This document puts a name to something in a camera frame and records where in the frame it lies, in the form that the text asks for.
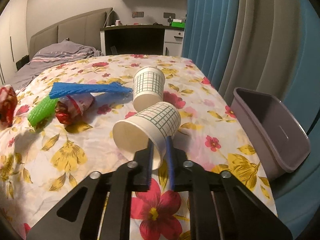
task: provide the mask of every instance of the green box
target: green box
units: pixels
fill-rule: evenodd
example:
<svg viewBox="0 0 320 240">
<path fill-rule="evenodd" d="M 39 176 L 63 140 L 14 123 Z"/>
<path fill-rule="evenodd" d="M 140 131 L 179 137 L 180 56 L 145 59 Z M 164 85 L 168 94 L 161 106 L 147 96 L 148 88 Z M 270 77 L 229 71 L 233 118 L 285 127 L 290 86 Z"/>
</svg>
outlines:
<svg viewBox="0 0 320 240">
<path fill-rule="evenodd" d="M 177 22 L 172 22 L 171 23 L 172 27 L 179 27 L 179 28 L 184 28 L 186 26 L 186 23 L 177 23 Z"/>
</svg>

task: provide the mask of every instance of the pink container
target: pink container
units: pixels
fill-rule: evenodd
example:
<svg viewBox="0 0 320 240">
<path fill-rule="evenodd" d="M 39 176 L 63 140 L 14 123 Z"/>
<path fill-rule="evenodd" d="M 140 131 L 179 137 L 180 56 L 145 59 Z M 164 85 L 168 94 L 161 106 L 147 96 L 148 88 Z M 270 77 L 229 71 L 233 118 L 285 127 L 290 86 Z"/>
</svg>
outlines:
<svg viewBox="0 0 320 240">
<path fill-rule="evenodd" d="M 275 96 L 235 88 L 231 109 L 258 154 L 270 181 L 293 172 L 310 153 L 298 121 Z"/>
</svg>

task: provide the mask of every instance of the grid-patterned cup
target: grid-patterned cup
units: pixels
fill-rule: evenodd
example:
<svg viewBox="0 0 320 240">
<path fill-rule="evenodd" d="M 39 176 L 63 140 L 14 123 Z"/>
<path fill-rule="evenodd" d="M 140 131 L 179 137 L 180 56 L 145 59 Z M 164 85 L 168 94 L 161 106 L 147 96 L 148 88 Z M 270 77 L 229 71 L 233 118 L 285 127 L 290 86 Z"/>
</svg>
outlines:
<svg viewBox="0 0 320 240">
<path fill-rule="evenodd" d="M 156 67 L 144 67 L 133 78 L 133 107 L 140 112 L 163 101 L 165 76 Z"/>
<path fill-rule="evenodd" d="M 113 139 L 120 152 L 132 160 L 136 151 L 147 148 L 148 139 L 154 143 L 153 170 L 158 169 L 166 152 L 167 136 L 174 136 L 181 124 L 178 110 L 167 102 L 120 120 L 113 126 Z"/>
</svg>

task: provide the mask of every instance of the triangular cutout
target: triangular cutout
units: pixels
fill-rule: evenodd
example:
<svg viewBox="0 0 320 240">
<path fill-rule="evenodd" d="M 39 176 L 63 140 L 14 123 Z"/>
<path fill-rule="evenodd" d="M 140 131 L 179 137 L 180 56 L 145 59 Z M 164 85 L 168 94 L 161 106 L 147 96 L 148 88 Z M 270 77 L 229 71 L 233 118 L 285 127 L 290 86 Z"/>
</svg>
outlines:
<svg viewBox="0 0 320 240">
<path fill-rule="evenodd" d="M 86 187 L 79 189 L 61 208 L 59 208 L 57 216 L 70 222 L 75 222 L 87 191 L 88 189 Z"/>
</svg>

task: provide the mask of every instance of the green grid pattern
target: green grid pattern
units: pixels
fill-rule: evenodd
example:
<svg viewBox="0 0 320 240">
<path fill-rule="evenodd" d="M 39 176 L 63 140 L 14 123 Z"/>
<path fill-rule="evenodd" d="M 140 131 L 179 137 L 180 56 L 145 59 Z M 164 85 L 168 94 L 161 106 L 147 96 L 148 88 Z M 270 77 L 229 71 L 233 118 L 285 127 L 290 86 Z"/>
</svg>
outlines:
<svg viewBox="0 0 320 240">
<path fill-rule="evenodd" d="M 167 104 L 158 103 L 135 116 L 140 116 L 152 122 L 166 139 L 167 136 L 174 136 L 179 127 L 179 115 Z"/>
<path fill-rule="evenodd" d="M 152 91 L 159 95 L 163 93 L 163 84 L 160 84 L 161 77 L 154 72 L 144 72 L 137 76 L 135 83 L 137 84 L 134 90 L 134 94 L 137 95 L 140 92 Z"/>
</svg>

